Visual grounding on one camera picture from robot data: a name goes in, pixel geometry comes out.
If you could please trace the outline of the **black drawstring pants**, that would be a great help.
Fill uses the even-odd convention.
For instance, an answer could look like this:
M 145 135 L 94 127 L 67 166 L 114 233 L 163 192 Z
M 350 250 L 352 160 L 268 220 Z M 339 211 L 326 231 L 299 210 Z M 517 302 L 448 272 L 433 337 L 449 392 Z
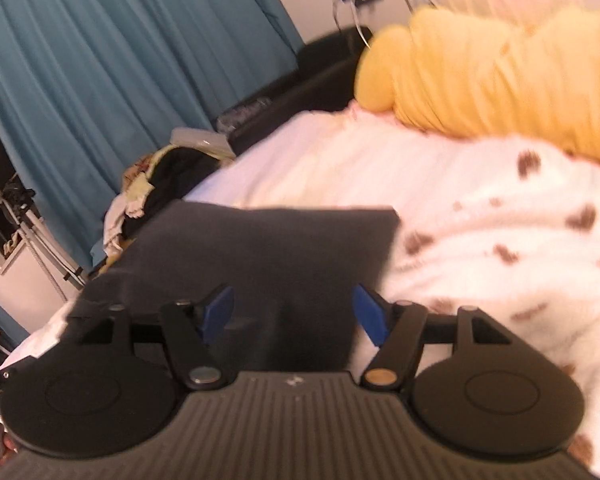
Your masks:
M 91 280 L 67 314 L 73 335 L 121 304 L 140 321 L 221 285 L 234 311 L 211 345 L 226 370 L 330 372 L 350 361 L 355 286 L 378 288 L 400 218 L 382 209 L 236 209 L 175 202 Z

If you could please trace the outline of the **pile of clothes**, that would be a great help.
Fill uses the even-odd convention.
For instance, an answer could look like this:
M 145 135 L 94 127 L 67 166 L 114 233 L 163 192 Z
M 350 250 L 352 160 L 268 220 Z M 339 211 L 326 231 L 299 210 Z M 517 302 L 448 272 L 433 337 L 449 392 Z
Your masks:
M 170 141 L 125 170 L 120 193 L 112 200 L 94 247 L 95 275 L 102 274 L 143 226 L 174 200 L 180 200 L 236 155 L 227 136 L 209 130 L 178 127 Z

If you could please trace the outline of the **white spotted plush blanket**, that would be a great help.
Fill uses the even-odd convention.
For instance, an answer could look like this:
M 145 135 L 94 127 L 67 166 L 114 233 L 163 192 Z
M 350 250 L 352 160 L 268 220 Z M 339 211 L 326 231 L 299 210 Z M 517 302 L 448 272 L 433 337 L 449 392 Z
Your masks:
M 402 219 L 381 293 L 478 307 L 545 354 L 584 393 L 571 451 L 600 475 L 600 165 L 519 139 L 426 140 L 352 174 L 357 203 Z

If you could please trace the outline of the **pastel bed sheet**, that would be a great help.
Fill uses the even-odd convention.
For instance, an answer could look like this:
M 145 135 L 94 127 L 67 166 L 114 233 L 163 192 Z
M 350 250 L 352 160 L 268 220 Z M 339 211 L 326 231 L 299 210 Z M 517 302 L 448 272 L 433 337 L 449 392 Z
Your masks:
M 443 249 L 444 221 L 463 219 L 469 212 L 469 195 L 476 190 L 475 165 L 479 144 L 442 136 L 432 131 L 406 128 L 388 115 L 370 114 L 355 107 L 337 114 L 302 113 L 267 139 L 257 143 L 233 162 L 204 180 L 186 195 L 186 202 L 213 204 L 234 209 L 309 209 L 348 210 L 393 208 L 400 216 L 396 231 L 376 287 L 388 300 L 415 300 L 436 313 L 455 313 L 461 304 L 479 301 L 477 285 L 469 282 L 469 258 L 460 260 L 460 234 L 455 242 Z M 185 241 L 193 243 L 193 235 L 202 235 L 201 226 L 189 225 L 167 228 L 171 238 L 157 242 L 166 255 L 164 270 L 168 278 L 149 275 L 156 284 L 151 289 L 149 278 L 134 278 L 122 274 L 122 261 L 96 278 L 90 294 L 102 298 L 122 298 L 138 292 L 140 299 L 131 299 L 131 307 L 140 307 L 140 300 L 149 307 L 163 304 L 167 296 L 176 294 L 176 278 L 184 285 L 193 285 L 189 263 L 201 263 L 211 270 L 211 263 L 195 257 Z M 29 336 L 7 358 L 7 365 L 21 362 L 29 356 L 38 358 L 58 344 L 60 335 L 68 335 L 68 315 L 76 306 L 96 307 L 87 301 L 67 302 L 47 324 Z M 228 329 L 212 346 L 221 363 L 230 370 L 291 370 L 294 364 L 275 364 L 283 350 L 273 349 L 274 342 L 284 342 L 284 336 L 301 349 L 301 327 L 268 327 L 264 307 L 255 314 L 240 313 L 236 308 Z

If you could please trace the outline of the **teal curtain left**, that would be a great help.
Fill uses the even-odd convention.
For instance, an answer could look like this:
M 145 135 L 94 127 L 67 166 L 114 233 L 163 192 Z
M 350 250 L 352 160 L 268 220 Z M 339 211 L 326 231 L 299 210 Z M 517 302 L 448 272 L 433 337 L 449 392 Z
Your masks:
M 15 350 L 30 335 L 1 305 L 0 331 L 0 345 L 8 351 Z

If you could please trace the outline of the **teal curtain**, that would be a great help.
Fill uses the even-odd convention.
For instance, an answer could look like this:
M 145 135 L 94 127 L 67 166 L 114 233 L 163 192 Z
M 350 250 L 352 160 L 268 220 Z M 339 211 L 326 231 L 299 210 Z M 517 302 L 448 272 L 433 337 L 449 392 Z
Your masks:
M 0 139 L 80 266 L 123 171 L 294 71 L 280 0 L 0 0 Z
M 15 350 L 30 335 L 1 305 L 0 331 L 0 345 L 8 351 Z

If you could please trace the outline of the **clear plastic bag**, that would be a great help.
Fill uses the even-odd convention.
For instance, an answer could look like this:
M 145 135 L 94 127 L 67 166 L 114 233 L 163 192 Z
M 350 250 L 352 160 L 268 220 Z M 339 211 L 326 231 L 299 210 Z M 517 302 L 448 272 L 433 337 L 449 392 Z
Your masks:
M 215 130 L 218 133 L 229 136 L 232 132 L 249 122 L 253 117 L 259 115 L 272 104 L 272 100 L 265 96 L 257 98 L 246 104 L 237 105 L 230 110 L 219 114 L 215 121 Z

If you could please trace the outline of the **teal curtain right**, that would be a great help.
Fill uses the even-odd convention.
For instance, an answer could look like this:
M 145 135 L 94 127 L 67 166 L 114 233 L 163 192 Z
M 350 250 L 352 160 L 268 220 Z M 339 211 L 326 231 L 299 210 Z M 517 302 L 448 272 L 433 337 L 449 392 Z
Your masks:
M 0 139 L 80 266 L 123 171 L 294 71 L 280 0 L 0 0 Z

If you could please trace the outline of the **yellow pillow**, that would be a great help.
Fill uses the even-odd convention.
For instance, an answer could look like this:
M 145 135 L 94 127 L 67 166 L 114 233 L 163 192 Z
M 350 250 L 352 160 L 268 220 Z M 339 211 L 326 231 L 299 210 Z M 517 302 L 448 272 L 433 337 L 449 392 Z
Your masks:
M 515 25 L 426 6 L 373 36 L 354 97 L 420 130 L 520 134 L 600 162 L 600 10 Z

